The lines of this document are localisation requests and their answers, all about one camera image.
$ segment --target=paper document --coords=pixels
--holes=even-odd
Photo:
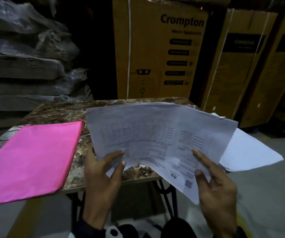
[[[229,142],[220,164],[228,171],[243,171],[282,161],[283,157],[239,128]]]
[[[145,164],[199,203],[194,171],[210,174],[192,155],[196,148],[219,163],[237,122],[201,112],[184,105],[133,103],[86,110],[95,154],[124,150],[125,169]],[[113,163],[115,167],[120,160]]]

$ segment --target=table top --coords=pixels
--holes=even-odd
[[[22,127],[25,125],[37,124],[54,124],[74,122],[85,120],[85,110],[87,108],[135,103],[135,102],[169,102],[175,104],[188,105],[197,108],[185,98],[149,98],[149,99],[127,99],[127,100],[98,100],[94,102],[50,102],[41,104],[34,109],[30,114],[23,118],[19,125],[10,128],[0,137],[0,148]],[[92,139],[84,124],[81,137],[73,158],[70,172],[66,179],[64,187],[60,190],[63,193],[74,193],[83,191],[84,186],[84,159],[85,153],[89,145],[92,144]],[[151,168],[144,165],[136,165],[127,169],[122,176],[122,184],[147,182],[158,180],[161,177]]]

